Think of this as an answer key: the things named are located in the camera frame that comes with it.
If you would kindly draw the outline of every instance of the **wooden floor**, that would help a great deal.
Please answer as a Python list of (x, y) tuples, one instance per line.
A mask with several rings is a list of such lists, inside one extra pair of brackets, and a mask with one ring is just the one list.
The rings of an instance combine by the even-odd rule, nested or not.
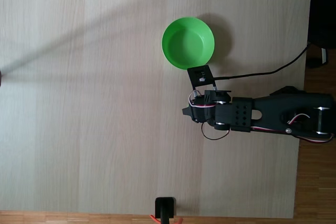
[[(319, 49), (311, 47), (307, 57), (319, 54)], [(305, 89), (309, 92), (332, 93), (336, 98), (336, 50), (329, 51), (329, 56), (328, 65), (306, 70)], [(183, 223), (336, 223), (335, 155), (336, 141), (320, 145), (301, 141), (294, 219), (186, 217)], [(0, 223), (89, 224), (98, 222), (154, 223), (148, 216), (0, 211)]]

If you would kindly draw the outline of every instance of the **bowl rim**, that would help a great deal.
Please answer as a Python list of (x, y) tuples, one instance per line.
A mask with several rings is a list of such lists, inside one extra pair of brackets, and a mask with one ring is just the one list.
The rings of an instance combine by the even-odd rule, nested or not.
[(162, 50), (162, 53), (163, 53), (164, 57), (167, 59), (167, 61), (169, 61), (169, 63), (170, 63), (171, 65), (173, 65), (173, 66), (176, 67), (176, 68), (183, 69), (183, 70), (187, 70), (188, 68), (190, 68), (190, 67), (182, 67), (182, 66), (181, 66), (180, 64), (178, 64), (177, 62), (172, 62), (172, 60), (169, 59), (169, 58), (166, 56), (166, 54), (164, 53), (164, 50), (163, 50), (163, 38), (164, 38), (164, 35), (166, 34), (166, 31), (168, 30), (168, 28), (169, 28), (173, 23), (175, 23), (175, 22), (177, 22), (177, 21), (179, 21), (179, 20), (181, 20), (181, 19), (194, 19), (194, 20), (197, 20), (198, 22), (203, 23), (203, 24), (209, 29), (209, 31), (210, 31), (210, 33), (211, 33), (211, 39), (212, 39), (212, 41), (214, 42), (214, 47), (213, 47), (213, 49), (211, 50), (211, 55), (210, 55), (210, 57), (209, 57), (208, 60), (204, 63), (204, 64), (206, 64), (207, 62), (209, 62), (209, 60), (211, 59), (211, 57), (213, 56), (213, 53), (214, 53), (214, 51), (215, 51), (215, 37), (214, 37), (214, 34), (213, 34), (211, 28), (209, 27), (209, 25), (208, 25), (207, 23), (205, 23), (203, 20), (201, 20), (201, 19), (199, 19), (199, 18), (192, 17), (192, 16), (186, 16), (186, 17), (178, 18), (178, 19), (172, 21), (172, 22), (166, 27), (166, 29), (165, 29), (164, 32), (163, 32), (162, 38), (161, 38), (161, 50)]

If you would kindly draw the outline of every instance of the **white wire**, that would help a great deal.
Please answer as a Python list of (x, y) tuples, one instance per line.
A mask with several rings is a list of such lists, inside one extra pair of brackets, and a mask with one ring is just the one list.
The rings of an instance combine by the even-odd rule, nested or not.
[(188, 98), (188, 101), (189, 101), (189, 104), (190, 104), (191, 107), (195, 107), (195, 108), (211, 108), (211, 107), (216, 106), (216, 105), (193, 105), (192, 102), (191, 102), (191, 95), (194, 93), (194, 91), (196, 91), (200, 95), (202, 95), (197, 89), (191, 91), (191, 93), (189, 95), (189, 98)]
[(304, 115), (304, 116), (306, 116), (306, 117), (308, 117), (308, 118), (310, 118), (310, 116), (309, 115), (307, 115), (307, 114), (303, 114), (303, 113), (300, 113), (300, 114), (297, 114), (296, 116), (294, 116), (293, 117), (293, 119), (292, 120), (290, 120), (290, 121), (288, 121), (287, 123), (288, 124), (292, 124), (295, 120), (296, 120), (296, 118), (298, 118), (299, 116), (301, 116), (301, 115)]

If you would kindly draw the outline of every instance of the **black cable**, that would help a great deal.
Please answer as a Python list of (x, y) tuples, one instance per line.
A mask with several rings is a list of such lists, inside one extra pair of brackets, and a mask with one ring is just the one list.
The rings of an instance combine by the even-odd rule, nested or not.
[(227, 133), (226, 133), (224, 136), (221, 136), (221, 137), (219, 137), (219, 138), (209, 138), (209, 137), (207, 137), (207, 136), (204, 134), (204, 131), (203, 131), (203, 125), (204, 125), (204, 123), (202, 123), (202, 126), (201, 126), (202, 134), (203, 134), (203, 136), (204, 136), (206, 139), (209, 139), (209, 140), (219, 140), (219, 139), (222, 139), (222, 138), (226, 137), (226, 136), (230, 133), (230, 130), (228, 130)]
[(243, 78), (243, 77), (251, 77), (251, 76), (265, 76), (267, 74), (273, 74), (276, 72), (279, 72), (280, 70), (288, 67), (289, 65), (293, 64), (295, 61), (297, 61), (303, 54), (305, 51), (307, 51), (307, 49), (309, 48), (310, 43), (306, 46), (306, 48), (299, 54), (299, 56), (297, 56), (294, 60), (292, 60), (290, 63), (287, 63), (286, 65), (278, 68), (277, 70), (271, 71), (271, 72), (263, 72), (263, 73), (250, 73), (250, 74), (243, 74), (241, 76), (223, 76), (223, 77), (215, 77), (214, 80), (229, 80), (229, 79), (236, 79), (236, 78)]

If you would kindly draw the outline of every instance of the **wooden table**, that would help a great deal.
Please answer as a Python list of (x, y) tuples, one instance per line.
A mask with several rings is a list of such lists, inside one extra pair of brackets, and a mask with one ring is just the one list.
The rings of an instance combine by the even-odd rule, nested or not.
[[(291, 218), (298, 141), (204, 139), (160, 43), (195, 16), (215, 35), (214, 76), (273, 70), (305, 47), (309, 2), (0, 0), (0, 209), (150, 214), (173, 196), (179, 215)], [(302, 58), (217, 86), (259, 97), (303, 76)]]

